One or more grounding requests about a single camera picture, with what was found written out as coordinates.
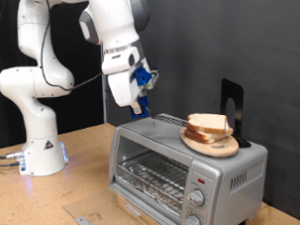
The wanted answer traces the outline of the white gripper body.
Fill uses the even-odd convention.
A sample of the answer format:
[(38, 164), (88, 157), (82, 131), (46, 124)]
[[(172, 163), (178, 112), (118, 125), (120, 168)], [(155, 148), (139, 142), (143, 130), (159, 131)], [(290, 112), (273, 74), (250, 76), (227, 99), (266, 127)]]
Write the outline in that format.
[(135, 69), (127, 69), (119, 73), (108, 75), (108, 83), (110, 85), (114, 100), (120, 107), (132, 105), (142, 94), (143, 86), (137, 84), (135, 78), (131, 78)]

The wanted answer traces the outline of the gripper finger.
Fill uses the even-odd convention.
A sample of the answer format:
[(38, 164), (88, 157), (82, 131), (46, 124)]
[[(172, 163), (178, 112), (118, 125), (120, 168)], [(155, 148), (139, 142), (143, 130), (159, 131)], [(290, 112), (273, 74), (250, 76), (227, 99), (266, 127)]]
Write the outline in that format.
[(141, 105), (137, 101), (135, 101), (131, 105), (131, 107), (132, 107), (134, 113), (136, 113), (136, 114), (141, 114), (142, 113)]

